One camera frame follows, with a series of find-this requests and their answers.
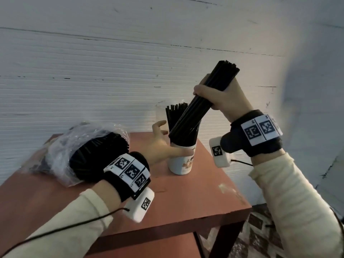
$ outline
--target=forearm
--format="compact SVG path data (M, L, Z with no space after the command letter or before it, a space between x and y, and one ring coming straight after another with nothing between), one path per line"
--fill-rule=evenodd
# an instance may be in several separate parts
M81 193L77 199L30 237L105 215L118 208L119 204L117 191L106 181L101 181L93 187L93 190L88 189ZM44 236L15 248L5 257L84 257L112 219L112 216L108 216L98 221Z
M328 204L288 154L252 159L263 195L289 257L341 257L341 228Z

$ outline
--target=floor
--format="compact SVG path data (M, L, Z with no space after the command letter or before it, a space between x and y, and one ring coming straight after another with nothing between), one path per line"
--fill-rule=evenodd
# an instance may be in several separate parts
M280 236L274 228L266 204L253 206L239 234L229 258L286 258ZM201 236L206 250L210 251L218 228L212 228L208 239Z

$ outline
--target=hand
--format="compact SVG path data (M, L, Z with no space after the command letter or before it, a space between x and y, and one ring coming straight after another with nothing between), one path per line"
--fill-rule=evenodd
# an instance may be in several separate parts
M200 84L194 87L194 95L197 94L209 100L213 103L212 109L220 110L230 122L253 110L236 78L232 80L225 91L219 91L203 85L209 75L207 74Z
M183 149L167 145L163 135L167 135L168 132L160 130L160 127L164 124L166 124L166 120L158 121L152 126L154 134L153 141L139 150L149 165L154 165L170 157L192 156L194 154L192 149Z

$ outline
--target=tabletop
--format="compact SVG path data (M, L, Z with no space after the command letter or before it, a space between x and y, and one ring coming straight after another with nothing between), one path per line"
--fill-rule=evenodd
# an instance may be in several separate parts
M144 147L151 138L152 132L131 133L130 151ZM250 204L215 166L200 141L189 174L173 174L166 161L151 166L150 172L149 187L155 198L143 221L137 224L116 213L90 253L244 221L250 212ZM28 237L91 186L81 183L66 188L49 175L15 172L0 186L0 239L6 239L0 241L0 253Z

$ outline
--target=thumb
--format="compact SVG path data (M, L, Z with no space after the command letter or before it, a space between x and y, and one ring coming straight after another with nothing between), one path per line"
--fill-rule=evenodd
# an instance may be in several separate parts
M194 154L194 151L192 149L171 147L169 157L192 156L193 154Z
M196 85L194 87L194 92L207 100L209 100L213 104L218 104L219 100L223 96L223 92L219 91L214 88L210 88L204 85Z

